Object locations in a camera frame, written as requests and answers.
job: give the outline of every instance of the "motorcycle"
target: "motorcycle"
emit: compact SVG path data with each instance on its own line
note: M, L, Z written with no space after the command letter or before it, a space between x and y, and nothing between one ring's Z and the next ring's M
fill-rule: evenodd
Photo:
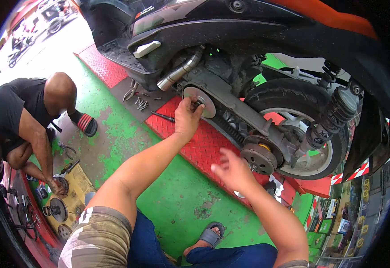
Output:
M346 180L365 160L373 174L390 157L390 62L356 7L339 13L320 1L311 1L315 8L283 0L77 2L103 56L147 91L195 96L205 104L203 118L260 174L316 180L345 162ZM323 72L267 66L267 53L324 58ZM343 72L348 81L339 78ZM267 82L254 82L258 75ZM351 135L349 123L357 125Z
M13 68L15 66L17 59L22 55L22 53L27 48L34 45L36 32L37 31L34 31L29 34L24 34L22 38L19 41L17 41L16 44L13 45L14 48L12 49L12 51L8 56L8 65L10 68Z
M76 9L67 1L60 0L43 6L39 12L48 21L48 34L54 34L70 20L69 18L76 13Z

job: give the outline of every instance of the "motorcycle lift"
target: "motorcycle lift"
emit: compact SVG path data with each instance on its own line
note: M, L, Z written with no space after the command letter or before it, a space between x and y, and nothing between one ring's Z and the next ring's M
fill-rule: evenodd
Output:
M97 77L108 86L109 89L112 89L123 80L131 80L122 66L102 56L96 49L95 44L92 42L82 44L73 53L81 61L83 61L85 65L90 68L91 71L94 72ZM111 90L111 93L117 99L122 100L122 97L128 89L129 88L126 88L123 91L121 90L121 92L114 92ZM161 106L157 112L159 114L174 117L174 111L180 101L181 98L175 96L167 101L163 106ZM174 132L174 124L158 116L150 115L144 121L144 123L162 139L170 136ZM182 155L189 163L205 174L209 179L219 185L220 188L225 190L235 199L239 200L241 203L251 209L251 205L245 198L237 196L234 191L226 188L223 182L210 171L210 165L212 163L219 162L219 148L221 147L231 149L237 154L240 152L235 147L235 145L233 145L213 126L208 124L206 121L201 120L200 126L196 131L195 136L185 147L182 148L180 155ZM368 166L365 164L360 169L358 169L350 179L366 174L368 170ZM270 176L268 175L262 175L254 172L254 176L261 185L266 185L270 181ZM299 180L281 175L277 172L274 172L272 176L283 185L284 189L281 191L281 195L278 197L281 198L281 203L284 206L289 206L292 204L296 192L298 192L299 195L310 193L315 196L329 198L330 186L342 181L342 174L335 176L330 175L319 180ZM314 212L317 200L318 197L316 197L313 202L313 208L311 209L310 215Z

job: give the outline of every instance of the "chrome exhaust pipe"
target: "chrome exhaust pipe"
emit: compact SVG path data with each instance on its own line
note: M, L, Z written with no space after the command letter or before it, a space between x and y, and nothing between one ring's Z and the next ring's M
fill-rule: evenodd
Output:
M195 52L195 54L192 55L192 57L187 59L169 74L161 78L158 83L156 83L158 85L158 88L160 88L162 91L167 91L175 82L177 82L180 78L182 78L185 74L187 74L195 66L197 66L199 61L201 60L204 48L204 46L200 46Z

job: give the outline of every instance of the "blue jeans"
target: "blue jeans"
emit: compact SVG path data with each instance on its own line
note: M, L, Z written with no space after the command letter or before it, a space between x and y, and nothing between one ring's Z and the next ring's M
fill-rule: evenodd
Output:
M272 268L277 249L270 244L245 247L212 249L197 247L186 256L194 268ZM155 226L137 211L137 220L128 252L128 268L174 268L161 249L155 234Z

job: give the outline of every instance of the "bald man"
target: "bald man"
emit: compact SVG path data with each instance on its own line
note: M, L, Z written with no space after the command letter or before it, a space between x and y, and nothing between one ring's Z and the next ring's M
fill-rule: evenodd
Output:
M76 85L63 72L44 78L18 78L0 86L0 163L47 183L54 194L67 195L53 178L52 149L54 131L47 130L53 119L67 111L70 119L89 137L97 122L76 110ZM34 153L42 170L28 161Z

